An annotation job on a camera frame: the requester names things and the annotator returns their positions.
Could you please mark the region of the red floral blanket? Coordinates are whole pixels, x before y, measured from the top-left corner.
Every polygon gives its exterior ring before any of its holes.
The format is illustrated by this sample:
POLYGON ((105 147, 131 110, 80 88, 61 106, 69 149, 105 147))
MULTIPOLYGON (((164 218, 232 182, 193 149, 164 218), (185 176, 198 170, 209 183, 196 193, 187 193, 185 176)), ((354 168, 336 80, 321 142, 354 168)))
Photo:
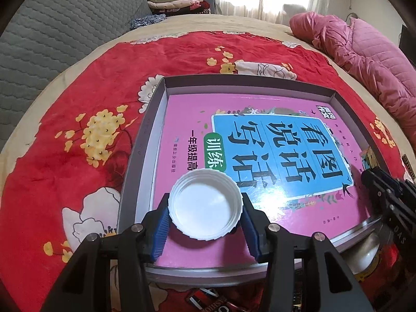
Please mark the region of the red floral blanket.
POLYGON ((340 92, 359 113, 396 177, 405 168, 384 124, 320 53, 250 33, 190 32, 121 42, 93 61, 35 125, 31 147, 1 199, 1 280, 22 311, 39 311, 90 232, 116 232, 133 139, 161 78, 237 73, 271 63, 302 82, 340 92))

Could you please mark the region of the pink quilted comforter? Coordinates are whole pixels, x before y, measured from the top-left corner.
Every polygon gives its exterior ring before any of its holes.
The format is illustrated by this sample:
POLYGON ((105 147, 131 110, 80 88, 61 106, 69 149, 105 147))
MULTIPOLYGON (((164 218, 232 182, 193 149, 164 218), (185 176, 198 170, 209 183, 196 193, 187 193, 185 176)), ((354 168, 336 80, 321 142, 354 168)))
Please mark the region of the pink quilted comforter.
POLYGON ((415 68, 387 37, 362 19, 350 23, 313 11, 296 14, 295 37, 332 57, 383 105, 415 146, 415 68))

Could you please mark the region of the grey shallow cardboard box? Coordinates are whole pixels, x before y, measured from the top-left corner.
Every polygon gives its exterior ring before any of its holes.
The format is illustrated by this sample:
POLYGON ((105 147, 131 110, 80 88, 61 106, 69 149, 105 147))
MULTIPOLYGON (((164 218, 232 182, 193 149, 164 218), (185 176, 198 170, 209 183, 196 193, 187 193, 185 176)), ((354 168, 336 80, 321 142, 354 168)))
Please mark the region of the grey shallow cardboard box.
POLYGON ((187 75, 163 77, 145 96, 121 230, 197 168, 226 173, 271 222, 299 235, 323 232, 339 251, 375 230, 360 176, 363 153, 378 149, 339 92, 273 77, 187 75))

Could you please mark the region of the grey quilted sofa back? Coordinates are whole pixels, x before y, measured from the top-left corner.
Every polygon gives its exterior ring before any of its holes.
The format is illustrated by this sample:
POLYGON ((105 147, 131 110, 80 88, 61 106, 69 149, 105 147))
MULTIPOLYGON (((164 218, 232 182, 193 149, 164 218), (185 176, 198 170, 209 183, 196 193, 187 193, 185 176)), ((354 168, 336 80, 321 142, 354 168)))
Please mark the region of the grey quilted sofa back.
POLYGON ((150 13, 147 0, 25 0, 1 35, 1 144, 55 77, 150 13))

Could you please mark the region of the white oval case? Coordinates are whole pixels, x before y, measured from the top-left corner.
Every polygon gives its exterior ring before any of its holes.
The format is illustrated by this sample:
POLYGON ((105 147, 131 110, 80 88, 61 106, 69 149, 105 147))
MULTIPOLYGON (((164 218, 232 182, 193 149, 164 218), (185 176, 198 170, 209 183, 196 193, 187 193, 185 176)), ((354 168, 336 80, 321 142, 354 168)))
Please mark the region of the white oval case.
POLYGON ((341 255, 351 272, 357 275, 370 266, 376 257, 379 247, 379 237, 375 232, 372 232, 356 245, 345 250, 341 255))

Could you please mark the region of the beige bed sheet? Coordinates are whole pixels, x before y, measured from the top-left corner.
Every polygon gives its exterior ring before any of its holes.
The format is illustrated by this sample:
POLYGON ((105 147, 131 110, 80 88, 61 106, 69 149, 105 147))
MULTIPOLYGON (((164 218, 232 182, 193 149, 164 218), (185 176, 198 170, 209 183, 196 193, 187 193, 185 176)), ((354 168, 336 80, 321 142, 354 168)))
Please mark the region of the beige bed sheet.
MULTIPOLYGON (((65 69, 40 93, 23 115, 23 118, 20 120, 1 151, 1 189, 4 188, 9 174, 14 171, 17 160, 27 153, 36 140, 37 132, 42 124, 42 117, 70 84, 72 84, 94 61, 119 43, 139 42, 151 37, 159 39, 171 37, 173 35, 184 36, 186 33, 198 31, 224 31, 227 33, 245 32, 278 41, 294 42, 308 51, 318 51, 311 44, 294 37, 288 26, 276 25, 265 21, 256 21, 254 19, 238 16, 176 16, 156 25, 130 31, 99 46, 93 50, 91 54, 65 69)), ((327 60, 328 64, 333 66, 339 77, 349 85, 349 88, 353 89, 360 96, 361 100, 369 106, 370 110, 375 115, 378 115, 385 128, 391 133, 391 139, 397 144, 400 153, 402 155, 405 154, 408 157, 409 164, 412 166, 412 169, 415 170, 415 150, 412 148, 410 141, 407 139, 405 133, 395 119, 375 98, 373 98, 373 96, 371 96, 360 82, 350 76, 342 69, 342 67, 338 66, 330 56, 322 51, 319 54, 327 60)))

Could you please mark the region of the blue patterned cloth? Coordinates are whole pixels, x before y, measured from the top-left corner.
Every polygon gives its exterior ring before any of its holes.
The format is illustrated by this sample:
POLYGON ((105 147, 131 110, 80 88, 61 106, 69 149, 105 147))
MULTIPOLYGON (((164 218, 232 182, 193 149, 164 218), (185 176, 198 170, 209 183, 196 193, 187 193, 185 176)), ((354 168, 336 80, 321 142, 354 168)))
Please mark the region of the blue patterned cloth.
POLYGON ((148 15, 140 18, 135 18, 131 21, 131 30, 142 28, 145 26, 153 25, 165 21, 165 14, 148 15))

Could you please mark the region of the stack of folded clothes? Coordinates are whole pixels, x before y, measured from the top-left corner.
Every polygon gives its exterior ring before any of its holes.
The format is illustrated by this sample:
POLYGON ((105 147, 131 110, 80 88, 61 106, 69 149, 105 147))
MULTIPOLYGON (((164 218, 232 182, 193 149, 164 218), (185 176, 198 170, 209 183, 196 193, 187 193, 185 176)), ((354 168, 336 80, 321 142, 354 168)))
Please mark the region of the stack of folded clothes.
POLYGON ((216 0, 147 0, 154 15, 182 16, 188 14, 215 14, 216 0))

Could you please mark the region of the pink and blue book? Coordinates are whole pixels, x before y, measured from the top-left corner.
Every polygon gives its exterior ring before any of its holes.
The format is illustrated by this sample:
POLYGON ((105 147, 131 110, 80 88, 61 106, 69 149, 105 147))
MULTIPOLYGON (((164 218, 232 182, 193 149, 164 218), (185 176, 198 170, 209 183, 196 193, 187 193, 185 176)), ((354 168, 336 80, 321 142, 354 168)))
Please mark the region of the pink and blue book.
POLYGON ((361 146, 325 102, 248 94, 182 94, 167 102, 154 200, 197 168, 222 171, 270 221, 334 238, 372 214, 361 146))

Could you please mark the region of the red lighter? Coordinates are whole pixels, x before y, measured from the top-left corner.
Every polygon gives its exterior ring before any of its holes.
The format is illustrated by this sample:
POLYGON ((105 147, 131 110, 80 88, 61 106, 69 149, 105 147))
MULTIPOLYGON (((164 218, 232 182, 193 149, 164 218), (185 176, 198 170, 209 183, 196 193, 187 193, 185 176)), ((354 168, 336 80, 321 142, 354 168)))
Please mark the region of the red lighter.
POLYGON ((185 301, 194 311, 258 311, 260 293, 244 287, 199 288, 185 301))

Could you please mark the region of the white plastic jar lid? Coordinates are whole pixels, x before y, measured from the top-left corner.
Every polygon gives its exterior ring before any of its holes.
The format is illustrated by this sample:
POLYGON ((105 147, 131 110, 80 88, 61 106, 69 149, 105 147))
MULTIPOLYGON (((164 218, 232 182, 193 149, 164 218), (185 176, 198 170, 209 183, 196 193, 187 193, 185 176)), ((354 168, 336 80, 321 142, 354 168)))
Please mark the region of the white plastic jar lid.
POLYGON ((221 171, 195 169, 172 186, 168 213, 184 235, 211 241, 229 234, 243 212, 243 196, 236 182, 221 171))

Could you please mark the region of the black television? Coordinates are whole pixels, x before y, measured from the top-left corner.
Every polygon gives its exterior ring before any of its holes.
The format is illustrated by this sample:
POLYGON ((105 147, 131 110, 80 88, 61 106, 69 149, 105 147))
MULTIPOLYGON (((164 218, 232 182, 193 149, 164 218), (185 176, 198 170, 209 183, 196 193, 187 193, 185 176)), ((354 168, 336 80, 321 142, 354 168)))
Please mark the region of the black television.
POLYGON ((405 25, 402 25, 399 40, 399 49, 404 53, 409 62, 416 66, 416 41, 405 25))

